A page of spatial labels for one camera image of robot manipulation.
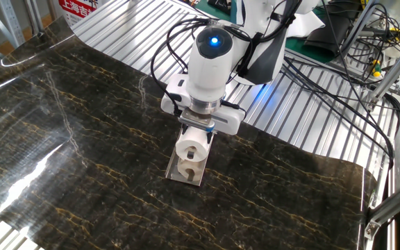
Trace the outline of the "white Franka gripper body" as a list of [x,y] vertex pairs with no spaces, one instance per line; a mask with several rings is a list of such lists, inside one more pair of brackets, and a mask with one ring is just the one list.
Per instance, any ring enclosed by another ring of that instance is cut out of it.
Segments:
[[207,132],[222,132],[236,135],[245,113],[237,104],[223,99],[206,102],[194,99],[188,92],[187,74],[176,74],[169,78],[160,107],[175,115],[182,124]]

